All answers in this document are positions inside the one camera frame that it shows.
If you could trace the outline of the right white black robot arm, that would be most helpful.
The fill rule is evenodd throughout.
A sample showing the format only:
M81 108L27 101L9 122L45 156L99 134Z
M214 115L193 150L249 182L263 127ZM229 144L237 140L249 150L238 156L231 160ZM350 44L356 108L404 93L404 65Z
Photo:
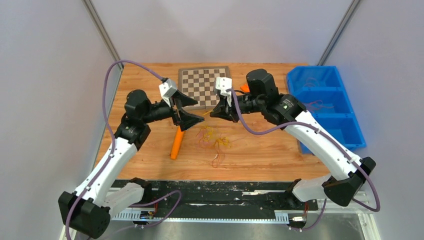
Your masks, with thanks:
M298 209L317 199L346 207L356 201L360 188L369 184L376 204L372 211L380 210L380 198L370 179L376 167L371 157L360 157L343 146L295 96L280 93L274 77L265 69L250 71L246 81L249 91L237 95L230 78L216 77L213 90L219 102L210 116L237 123L244 122L245 114L260 113L274 130L285 131L303 143L329 170L323 177L294 180L284 192L290 208Z

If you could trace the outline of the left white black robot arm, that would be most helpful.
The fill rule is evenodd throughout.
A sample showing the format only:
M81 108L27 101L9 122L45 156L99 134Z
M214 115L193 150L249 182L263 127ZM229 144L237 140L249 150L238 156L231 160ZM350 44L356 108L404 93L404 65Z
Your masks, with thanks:
M98 165L72 193L64 191L59 199L65 235L70 240L74 229L90 238L103 235L113 217L127 207L138 204L147 207L153 201L151 185L133 178L119 191L109 194L110 187L127 162L140 150L149 136L149 123L171 118L182 131L204 121L204 118L184 110L197 100L172 90L152 103L145 91L136 89L126 97L125 113L116 132L110 131L111 145Z

